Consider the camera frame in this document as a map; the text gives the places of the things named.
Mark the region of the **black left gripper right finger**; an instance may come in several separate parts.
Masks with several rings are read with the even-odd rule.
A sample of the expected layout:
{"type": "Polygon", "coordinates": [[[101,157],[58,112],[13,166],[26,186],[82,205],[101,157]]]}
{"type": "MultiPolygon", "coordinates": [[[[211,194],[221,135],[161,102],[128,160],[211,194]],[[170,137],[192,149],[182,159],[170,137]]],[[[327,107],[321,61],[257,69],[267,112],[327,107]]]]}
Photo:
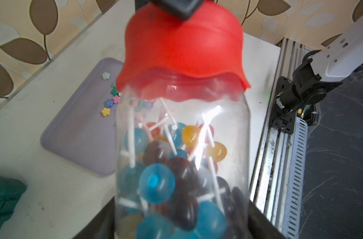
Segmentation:
{"type": "Polygon", "coordinates": [[[251,200],[248,213],[248,229],[253,239],[286,239],[251,200]]]}

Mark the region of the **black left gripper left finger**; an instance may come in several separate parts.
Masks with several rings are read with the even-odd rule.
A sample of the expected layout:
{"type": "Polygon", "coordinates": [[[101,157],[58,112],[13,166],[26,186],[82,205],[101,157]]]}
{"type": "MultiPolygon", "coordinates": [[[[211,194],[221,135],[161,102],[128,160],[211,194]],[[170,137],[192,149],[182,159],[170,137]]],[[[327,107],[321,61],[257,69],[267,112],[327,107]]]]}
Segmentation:
{"type": "Polygon", "coordinates": [[[114,239],[115,202],[112,198],[74,239],[114,239]]]}

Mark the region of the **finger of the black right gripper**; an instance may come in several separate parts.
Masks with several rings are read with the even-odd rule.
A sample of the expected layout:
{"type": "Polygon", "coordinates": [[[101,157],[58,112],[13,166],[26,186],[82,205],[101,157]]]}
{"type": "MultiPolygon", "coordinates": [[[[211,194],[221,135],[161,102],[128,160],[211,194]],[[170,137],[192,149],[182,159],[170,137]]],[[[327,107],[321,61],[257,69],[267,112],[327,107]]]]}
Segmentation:
{"type": "Polygon", "coordinates": [[[204,0],[150,0],[152,4],[181,21],[190,19],[204,0]]]}

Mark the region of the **red lid candy jar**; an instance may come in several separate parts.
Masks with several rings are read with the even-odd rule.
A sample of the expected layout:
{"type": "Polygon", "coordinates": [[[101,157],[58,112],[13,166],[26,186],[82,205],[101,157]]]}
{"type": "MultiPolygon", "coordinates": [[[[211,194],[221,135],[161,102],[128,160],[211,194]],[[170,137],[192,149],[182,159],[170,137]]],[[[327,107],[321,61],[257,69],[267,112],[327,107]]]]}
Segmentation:
{"type": "Polygon", "coordinates": [[[125,30],[116,78],[117,239],[247,239],[250,110],[237,18],[152,3],[125,30]]]}

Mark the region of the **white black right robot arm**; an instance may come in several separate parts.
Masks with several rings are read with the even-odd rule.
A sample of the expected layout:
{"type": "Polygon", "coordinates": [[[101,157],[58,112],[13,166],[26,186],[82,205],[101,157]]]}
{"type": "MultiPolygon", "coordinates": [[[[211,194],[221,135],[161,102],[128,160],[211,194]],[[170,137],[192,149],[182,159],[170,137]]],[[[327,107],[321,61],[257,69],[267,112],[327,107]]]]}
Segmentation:
{"type": "Polygon", "coordinates": [[[278,94],[276,106],[286,115],[321,101],[363,63],[363,15],[334,42],[312,55],[293,73],[293,86],[278,94]]]}

